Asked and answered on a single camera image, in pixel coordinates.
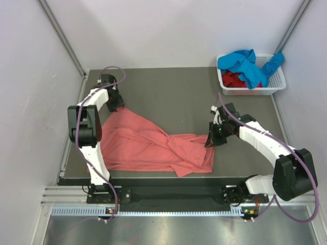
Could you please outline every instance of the wall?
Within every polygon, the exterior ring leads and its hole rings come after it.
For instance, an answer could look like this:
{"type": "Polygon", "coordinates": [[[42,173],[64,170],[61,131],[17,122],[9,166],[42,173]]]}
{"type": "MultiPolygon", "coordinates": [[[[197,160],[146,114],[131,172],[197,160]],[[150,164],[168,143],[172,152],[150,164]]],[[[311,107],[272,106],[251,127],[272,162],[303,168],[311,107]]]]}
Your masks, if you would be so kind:
{"type": "Polygon", "coordinates": [[[85,69],[215,66],[272,53],[302,0],[47,0],[85,69]]]}
{"type": "Polygon", "coordinates": [[[287,88],[276,94],[290,139],[313,154],[318,190],[327,214],[327,2],[312,1],[285,46],[283,70],[287,88]]]}
{"type": "Polygon", "coordinates": [[[35,0],[0,4],[0,243],[27,244],[81,77],[35,0]]]}

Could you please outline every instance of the red garment in basket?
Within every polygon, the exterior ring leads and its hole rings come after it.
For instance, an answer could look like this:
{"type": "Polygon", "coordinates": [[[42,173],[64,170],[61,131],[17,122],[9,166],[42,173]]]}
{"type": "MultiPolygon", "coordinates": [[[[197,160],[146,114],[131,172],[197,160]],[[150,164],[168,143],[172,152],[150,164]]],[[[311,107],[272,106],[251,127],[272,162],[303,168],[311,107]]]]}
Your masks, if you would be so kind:
{"type": "Polygon", "coordinates": [[[107,169],[211,173],[215,148],[206,135],[168,135],[154,123],[119,108],[102,127],[101,152],[107,169]]]}
{"type": "MultiPolygon", "coordinates": [[[[246,82],[243,82],[239,79],[240,73],[233,73],[231,71],[226,71],[222,75],[223,84],[227,88],[247,88],[246,82]]],[[[259,83],[257,88],[262,88],[262,84],[259,83]]]]}

